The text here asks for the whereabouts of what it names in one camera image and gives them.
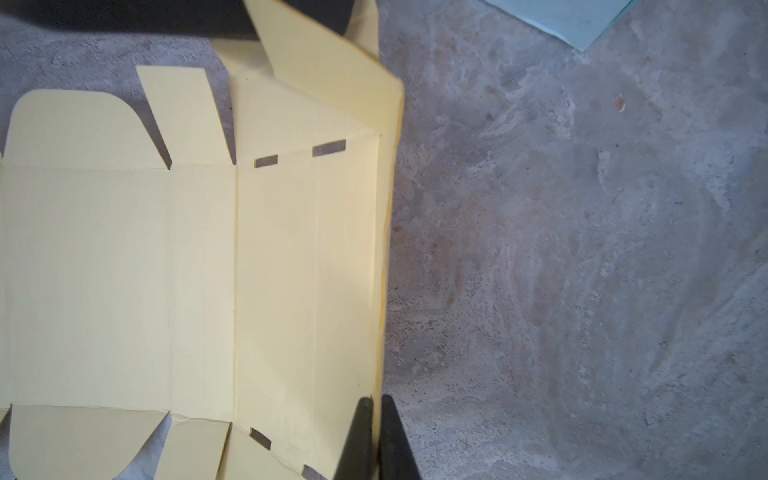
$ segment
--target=tuck flap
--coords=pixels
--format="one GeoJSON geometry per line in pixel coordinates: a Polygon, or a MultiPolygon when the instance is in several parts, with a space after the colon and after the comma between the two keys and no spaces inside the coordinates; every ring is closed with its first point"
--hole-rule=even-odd
{"type": "Polygon", "coordinates": [[[33,90],[13,108],[5,166],[165,169],[136,112],[100,91],[33,90]]]}
{"type": "Polygon", "coordinates": [[[173,415],[154,480],[215,480],[229,422],[173,415]]]}
{"type": "Polygon", "coordinates": [[[397,130],[402,82],[345,38],[277,0],[246,0],[276,78],[382,135],[397,130]]]}
{"type": "Polygon", "coordinates": [[[173,164],[232,164],[204,69],[138,65],[136,71],[173,164]]]}
{"type": "Polygon", "coordinates": [[[217,480],[302,480],[245,432],[232,427],[217,480]]]}
{"type": "Polygon", "coordinates": [[[13,405],[10,461],[21,480],[112,480],[166,412],[13,405]]]}

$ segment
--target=box flap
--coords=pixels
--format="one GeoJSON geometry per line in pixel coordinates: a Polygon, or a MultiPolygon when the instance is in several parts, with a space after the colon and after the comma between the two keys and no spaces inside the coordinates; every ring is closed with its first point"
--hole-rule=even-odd
{"type": "Polygon", "coordinates": [[[21,480],[108,480],[125,470],[166,412],[14,404],[11,469],[21,480]]]}
{"type": "Polygon", "coordinates": [[[215,480],[230,425],[173,415],[154,480],[215,480]]]}

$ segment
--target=unfolded cardboard box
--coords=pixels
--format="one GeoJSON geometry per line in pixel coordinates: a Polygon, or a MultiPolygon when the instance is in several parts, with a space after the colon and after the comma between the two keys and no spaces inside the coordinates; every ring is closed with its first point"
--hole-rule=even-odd
{"type": "Polygon", "coordinates": [[[111,480],[169,413],[157,480],[330,478],[380,398],[403,90],[376,4],[347,38],[246,4],[261,42],[214,42],[236,166],[198,68],[137,68],[170,169],[109,94],[15,105],[0,415],[20,480],[111,480]]]}

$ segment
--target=gray stone surface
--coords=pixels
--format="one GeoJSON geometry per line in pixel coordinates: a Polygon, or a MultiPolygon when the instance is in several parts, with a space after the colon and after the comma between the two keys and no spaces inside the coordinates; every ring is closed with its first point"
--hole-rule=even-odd
{"type": "MultiPolygon", "coordinates": [[[[586,53],[479,0],[381,10],[385,388],[425,478],[766,478],[768,4],[640,0],[586,53]]],[[[205,41],[0,31],[0,138],[32,88],[153,130],[135,64],[205,67],[231,134],[205,41]]]]}

